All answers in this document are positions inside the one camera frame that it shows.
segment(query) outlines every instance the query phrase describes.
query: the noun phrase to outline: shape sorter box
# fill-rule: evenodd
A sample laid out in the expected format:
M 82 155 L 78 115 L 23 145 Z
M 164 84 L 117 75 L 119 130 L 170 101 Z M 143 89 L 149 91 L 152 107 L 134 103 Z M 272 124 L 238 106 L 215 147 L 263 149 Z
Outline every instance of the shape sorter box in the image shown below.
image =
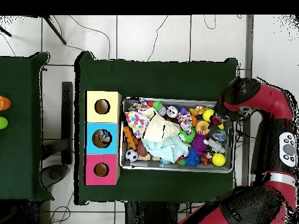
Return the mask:
M 115 186 L 119 175 L 119 154 L 86 156 L 85 185 Z
M 118 92 L 86 91 L 85 96 L 87 122 L 119 122 L 121 95 Z
M 107 131 L 110 144 L 105 148 L 98 148 L 93 144 L 93 134 L 98 130 Z M 115 155 L 119 152 L 119 123 L 87 123 L 87 155 Z

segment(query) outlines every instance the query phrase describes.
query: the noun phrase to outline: tennis ball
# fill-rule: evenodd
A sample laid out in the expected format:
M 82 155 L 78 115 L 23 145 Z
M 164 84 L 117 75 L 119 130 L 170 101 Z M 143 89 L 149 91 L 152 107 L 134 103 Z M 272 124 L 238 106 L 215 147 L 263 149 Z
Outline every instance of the tennis ball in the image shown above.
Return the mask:
M 207 109 L 204 113 L 203 113 L 203 119 L 206 120 L 207 122 L 210 122 L 210 117 L 214 114 L 214 110 L 213 109 Z
M 0 129 L 6 128 L 8 125 L 8 121 L 5 117 L 0 117 Z
M 223 154 L 220 153 L 216 153 L 215 155 L 213 155 L 212 157 L 212 162 L 215 166 L 217 167 L 221 167 L 224 165 L 225 163 L 225 157 Z

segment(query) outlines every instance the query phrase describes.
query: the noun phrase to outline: soccer ball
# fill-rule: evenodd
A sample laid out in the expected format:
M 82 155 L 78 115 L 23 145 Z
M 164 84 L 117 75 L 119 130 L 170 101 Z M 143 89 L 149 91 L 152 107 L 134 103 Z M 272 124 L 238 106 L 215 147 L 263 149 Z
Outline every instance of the soccer ball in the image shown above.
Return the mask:
M 138 153 L 136 150 L 134 149 L 129 149 L 126 152 L 126 160 L 128 162 L 135 162 L 138 159 Z

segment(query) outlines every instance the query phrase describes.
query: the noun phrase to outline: yellow box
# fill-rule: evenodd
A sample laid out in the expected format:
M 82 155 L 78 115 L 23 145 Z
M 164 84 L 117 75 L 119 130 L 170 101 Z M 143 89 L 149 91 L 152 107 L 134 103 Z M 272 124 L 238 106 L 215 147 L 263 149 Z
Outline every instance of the yellow box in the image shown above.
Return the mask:
M 118 123 L 121 95 L 118 92 L 87 91 L 86 115 L 91 123 Z

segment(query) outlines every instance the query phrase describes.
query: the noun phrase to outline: gray plastic bin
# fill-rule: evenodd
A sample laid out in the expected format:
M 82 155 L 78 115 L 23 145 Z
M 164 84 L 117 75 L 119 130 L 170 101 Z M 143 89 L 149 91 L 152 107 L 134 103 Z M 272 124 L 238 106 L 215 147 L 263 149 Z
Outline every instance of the gray plastic bin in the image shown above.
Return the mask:
M 185 108 L 194 108 L 197 105 L 200 106 L 215 106 L 216 102 L 214 101 L 194 101 L 194 100 L 170 100 L 170 99 L 153 99 L 153 98 L 143 98 L 146 101 L 161 101 L 165 107 L 168 106 L 184 106 Z M 123 111 L 127 111 L 130 104 L 132 102 L 138 102 L 134 97 L 126 97 L 123 99 L 121 108 Z M 134 163 L 130 163 L 126 160 L 126 152 L 128 149 L 128 143 L 126 142 L 126 137 L 123 133 L 124 123 L 121 124 L 121 132 L 120 132 L 120 166 L 124 169 L 145 169 L 145 170 L 169 170 L 169 171 L 180 171 L 180 172 L 206 172 L 206 173 L 229 173 L 234 167 L 234 159 L 233 159 L 233 144 L 235 143 L 235 132 L 234 132 L 235 122 L 226 121 L 224 122 L 225 132 L 227 134 L 227 141 L 222 143 L 225 148 L 225 156 L 226 162 L 223 166 L 217 167 L 210 163 L 209 165 L 204 165 L 203 163 L 198 164 L 197 166 L 178 166 L 176 163 L 174 164 L 162 164 L 160 161 L 148 160 L 142 161 L 138 160 Z M 212 137 L 214 131 L 216 131 L 218 127 L 212 127 L 209 132 L 209 136 Z

